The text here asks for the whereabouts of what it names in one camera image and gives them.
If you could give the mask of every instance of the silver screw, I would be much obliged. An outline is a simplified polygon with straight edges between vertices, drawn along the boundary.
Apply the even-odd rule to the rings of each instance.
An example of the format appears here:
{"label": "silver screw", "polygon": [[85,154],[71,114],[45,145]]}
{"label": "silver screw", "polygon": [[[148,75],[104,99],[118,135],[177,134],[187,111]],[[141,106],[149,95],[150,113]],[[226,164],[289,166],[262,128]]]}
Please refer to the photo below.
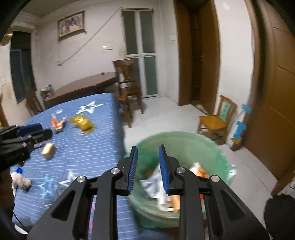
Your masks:
{"label": "silver screw", "polygon": [[184,173],[184,172],[185,172],[185,168],[183,168],[183,167],[179,167],[179,168],[176,169],[176,171],[177,171],[178,173]]}
{"label": "silver screw", "polygon": [[212,180],[213,182],[219,182],[220,178],[219,178],[219,176],[213,175],[213,176],[211,177],[211,180]]}
{"label": "silver screw", "polygon": [[79,182],[79,183],[84,182],[85,180],[86,180],[86,178],[84,176],[77,177],[77,182]]}
{"label": "silver screw", "polygon": [[120,172],[120,169],[118,169],[118,168],[113,168],[113,169],[111,170],[111,173],[112,173],[112,174],[117,174],[118,172]]}

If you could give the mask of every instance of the beige block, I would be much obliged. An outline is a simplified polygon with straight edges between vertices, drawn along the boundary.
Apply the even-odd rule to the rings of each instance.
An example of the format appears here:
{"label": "beige block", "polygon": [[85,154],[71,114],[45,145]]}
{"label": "beige block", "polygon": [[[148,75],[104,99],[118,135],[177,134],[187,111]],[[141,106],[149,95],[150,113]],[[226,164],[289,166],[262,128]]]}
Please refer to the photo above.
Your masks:
{"label": "beige block", "polygon": [[51,159],[54,155],[54,152],[55,152],[54,144],[47,143],[42,150],[42,155],[47,159]]}

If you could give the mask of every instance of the green sticker on chair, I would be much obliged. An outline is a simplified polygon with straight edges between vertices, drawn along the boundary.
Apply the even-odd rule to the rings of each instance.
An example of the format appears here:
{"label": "green sticker on chair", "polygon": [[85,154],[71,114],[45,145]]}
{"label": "green sticker on chair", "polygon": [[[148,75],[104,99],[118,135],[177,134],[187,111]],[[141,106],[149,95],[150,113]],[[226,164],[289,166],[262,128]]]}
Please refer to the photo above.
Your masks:
{"label": "green sticker on chair", "polygon": [[219,118],[224,122],[226,122],[228,113],[230,111],[230,107],[231,107],[231,104],[229,104],[227,101],[223,101],[221,104]]}

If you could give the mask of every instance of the glass door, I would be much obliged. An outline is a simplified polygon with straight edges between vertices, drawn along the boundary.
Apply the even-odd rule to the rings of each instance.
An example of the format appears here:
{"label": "glass door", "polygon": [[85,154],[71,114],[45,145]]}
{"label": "glass door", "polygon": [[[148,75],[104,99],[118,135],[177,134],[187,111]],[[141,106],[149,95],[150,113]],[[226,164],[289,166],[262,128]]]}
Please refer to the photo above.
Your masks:
{"label": "glass door", "polygon": [[153,10],[122,10],[126,57],[136,58],[136,83],[142,97],[158,95]]}

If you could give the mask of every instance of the gold lamp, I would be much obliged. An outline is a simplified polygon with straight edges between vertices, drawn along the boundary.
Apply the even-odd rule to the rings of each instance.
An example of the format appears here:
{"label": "gold lamp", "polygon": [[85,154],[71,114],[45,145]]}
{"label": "gold lamp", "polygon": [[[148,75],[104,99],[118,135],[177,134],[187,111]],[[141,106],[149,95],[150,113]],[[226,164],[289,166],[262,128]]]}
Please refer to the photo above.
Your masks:
{"label": "gold lamp", "polygon": [[0,46],[5,46],[9,43],[13,35],[12,27],[9,27],[8,30],[6,31],[4,37],[2,38],[0,42]]}

